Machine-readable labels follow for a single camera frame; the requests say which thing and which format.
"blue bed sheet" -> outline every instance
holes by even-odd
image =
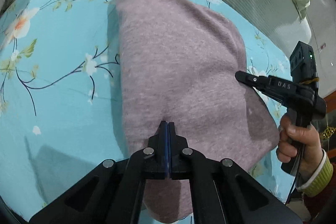
[[[231,7],[191,1],[233,21],[250,73],[291,79],[282,51]],[[115,0],[16,0],[0,18],[0,195],[26,220],[104,159],[128,157],[114,7]],[[260,95],[279,124],[285,108]],[[251,175],[286,199],[293,178],[274,151]],[[140,223],[158,222],[145,210]]]

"silver screw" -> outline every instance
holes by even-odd
[[[184,154],[184,155],[191,155],[192,153],[193,153],[193,150],[191,149],[191,148],[184,148],[183,150],[182,150],[182,153]]]
[[[104,160],[103,161],[103,166],[106,167],[106,168],[110,168],[114,165],[114,162],[113,160]]]
[[[230,159],[223,159],[222,164],[226,167],[231,167],[233,165],[233,162]]]
[[[154,149],[151,148],[151,147],[146,147],[143,152],[146,154],[146,155],[152,155],[154,153]]]

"ribbed hem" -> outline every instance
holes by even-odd
[[[308,197],[314,197],[321,193],[323,189],[329,184],[332,176],[333,176],[334,168],[332,164],[330,163],[328,157],[325,159],[325,163],[321,169],[321,171],[318,173],[317,177],[312,181],[312,183],[302,191],[308,196]]]

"white cuff trim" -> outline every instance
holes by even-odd
[[[323,158],[321,160],[319,167],[317,167],[316,171],[313,173],[313,175],[310,177],[310,179],[306,183],[302,184],[300,187],[296,187],[298,191],[302,191],[310,186],[310,184],[314,181],[314,179],[321,172],[323,165],[326,162],[326,159],[327,159],[327,153],[323,150]]]

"black handle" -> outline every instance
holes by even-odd
[[[295,125],[297,127],[308,127],[310,125],[310,122],[311,122],[311,117],[304,117],[300,114],[296,115]],[[295,162],[297,160],[300,160],[300,157],[303,156],[303,150],[304,150],[305,146],[304,146],[304,144],[302,144],[298,141],[293,141],[293,140],[291,142],[291,145],[293,145],[297,149],[297,155],[296,155],[295,158],[291,158],[290,162],[283,163],[281,165],[281,169],[283,171],[285,171],[287,174],[295,176],[297,170],[296,170],[296,168],[295,168],[295,170],[293,168],[294,168]]]

